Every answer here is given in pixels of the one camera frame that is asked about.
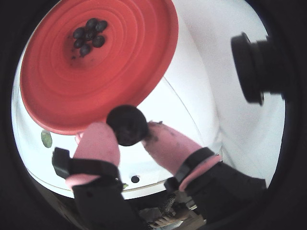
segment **black bead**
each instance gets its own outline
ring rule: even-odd
[[[139,179],[138,176],[133,176],[133,177],[131,177],[131,181],[132,181],[133,183],[138,183],[138,182],[140,181],[140,179]]]
[[[132,105],[121,105],[113,109],[108,114],[106,123],[113,129],[118,144],[122,146],[138,143],[149,132],[143,113]]]
[[[84,34],[85,34],[85,29],[83,27],[79,27],[73,32],[72,36],[74,39],[78,39],[78,38],[82,38]]]
[[[99,48],[102,47],[105,41],[105,37],[103,37],[102,35],[98,35],[93,39],[92,44],[94,47]]]
[[[76,49],[81,48],[84,45],[85,41],[82,38],[78,38],[74,43],[73,43],[73,47],[75,47]]]
[[[80,49],[80,55],[84,57],[85,55],[89,54],[91,51],[91,47],[89,44],[84,44]]]
[[[91,18],[90,20],[87,21],[85,27],[87,29],[94,29],[98,23],[98,20],[96,18]]]
[[[103,32],[107,27],[107,22],[106,21],[100,21],[96,25],[96,31],[98,32]]]
[[[88,30],[85,32],[85,40],[91,41],[96,36],[95,30]]]

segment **red rim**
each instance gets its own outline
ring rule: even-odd
[[[72,33],[90,18],[108,22],[106,42],[80,57]],[[163,77],[177,40],[171,0],[62,0],[26,49],[24,105],[44,129],[75,135],[118,105],[141,103]]]

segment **black sleeve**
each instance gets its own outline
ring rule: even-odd
[[[207,223],[212,223],[259,199],[266,191],[266,184],[264,179],[249,177],[219,162],[192,181],[185,191]]]

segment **white wall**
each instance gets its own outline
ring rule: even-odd
[[[224,162],[270,183],[284,123],[284,102],[265,95],[263,107],[244,99],[230,39],[245,32],[251,42],[267,33],[243,0],[173,0],[199,50],[216,103]]]

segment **black knob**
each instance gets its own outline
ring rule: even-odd
[[[121,105],[113,109],[106,118],[113,129],[118,144],[131,146],[148,134],[148,125],[143,113],[132,105]]]
[[[267,37],[251,43],[245,33],[231,39],[231,47],[245,99],[263,104],[264,92],[284,96],[289,77],[281,53]]]
[[[133,176],[133,177],[131,177],[131,181],[132,181],[133,183],[138,183],[138,182],[140,181],[140,179],[139,179],[138,176]]]

